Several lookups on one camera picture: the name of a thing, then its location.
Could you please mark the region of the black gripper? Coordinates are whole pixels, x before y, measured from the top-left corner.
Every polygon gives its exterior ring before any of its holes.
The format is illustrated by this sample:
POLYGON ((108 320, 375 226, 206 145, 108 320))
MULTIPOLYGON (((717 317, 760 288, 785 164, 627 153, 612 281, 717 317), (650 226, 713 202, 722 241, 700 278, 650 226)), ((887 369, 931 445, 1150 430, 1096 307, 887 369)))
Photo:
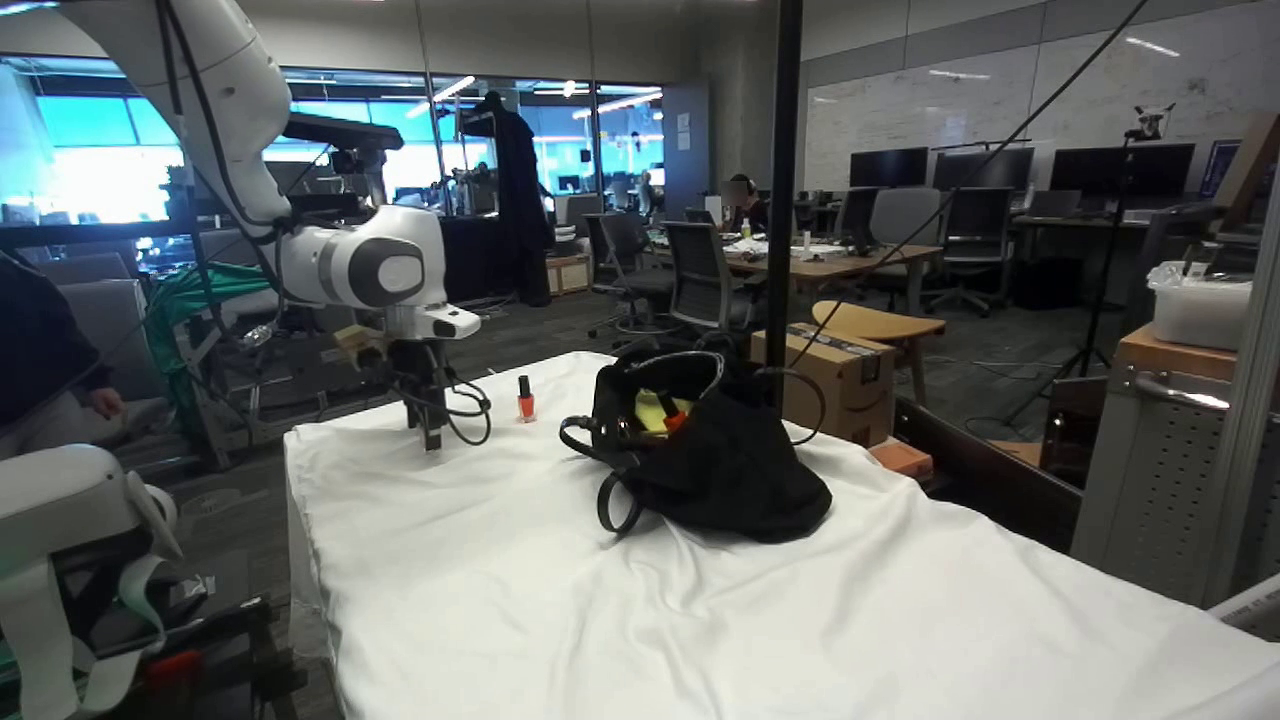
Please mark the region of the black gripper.
POLYGON ((442 364, 435 342, 402 342, 392 350, 395 387, 416 411, 424 452, 442 445, 442 364))

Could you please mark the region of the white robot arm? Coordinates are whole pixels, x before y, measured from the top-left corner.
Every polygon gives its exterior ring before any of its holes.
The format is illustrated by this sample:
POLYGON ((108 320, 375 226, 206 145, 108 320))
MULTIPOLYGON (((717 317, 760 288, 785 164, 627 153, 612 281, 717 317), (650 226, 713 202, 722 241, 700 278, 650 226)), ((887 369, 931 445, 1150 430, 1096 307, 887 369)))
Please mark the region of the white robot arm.
POLYGON ((286 127, 292 91, 237 0, 58 0, 54 13, 158 111, 187 172, 262 244, 286 299, 375 320, 389 384, 435 452, 451 423, 442 342, 478 332, 478 317, 446 299, 439 218, 375 205, 368 220, 323 226, 297 213, 262 160, 286 127))

